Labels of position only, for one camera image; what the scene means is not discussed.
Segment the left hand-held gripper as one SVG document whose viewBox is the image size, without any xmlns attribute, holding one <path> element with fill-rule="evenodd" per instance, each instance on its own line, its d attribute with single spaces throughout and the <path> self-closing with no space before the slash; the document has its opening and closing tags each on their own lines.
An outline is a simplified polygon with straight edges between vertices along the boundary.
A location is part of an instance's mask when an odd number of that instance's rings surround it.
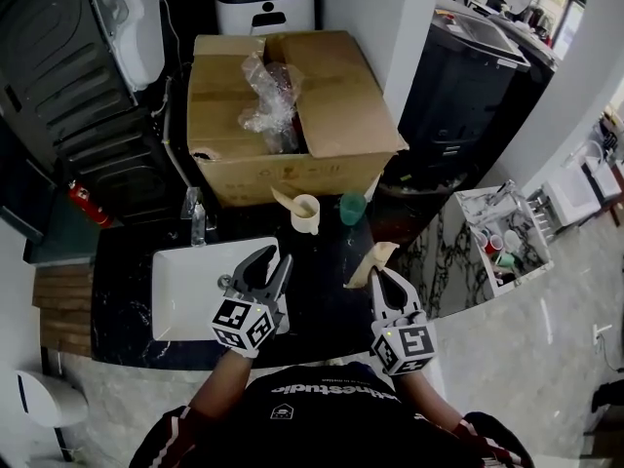
<svg viewBox="0 0 624 468">
<path fill-rule="evenodd" d="M 277 247 L 263 247 L 238 264 L 232 277 L 222 275 L 223 290 L 211 312 L 216 341 L 247 358 L 255 358 L 267 339 L 290 329 L 285 291 L 293 271 L 293 256 L 285 255 L 267 284 L 269 263 Z"/>
</svg>

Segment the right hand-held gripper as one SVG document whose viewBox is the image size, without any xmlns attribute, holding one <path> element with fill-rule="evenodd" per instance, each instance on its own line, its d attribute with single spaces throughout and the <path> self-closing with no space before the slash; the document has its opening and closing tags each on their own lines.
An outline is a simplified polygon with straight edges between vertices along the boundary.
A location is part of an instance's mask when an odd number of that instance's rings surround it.
<svg viewBox="0 0 624 468">
<path fill-rule="evenodd" d="M 374 267 L 369 292 L 376 321 L 371 325 L 371 351 L 383 371 L 396 376 L 422 370 L 437 355 L 437 336 L 434 324 L 420 310 L 416 288 L 398 272 L 384 267 L 380 274 Z M 386 319 L 395 315 L 407 316 Z"/>
</svg>

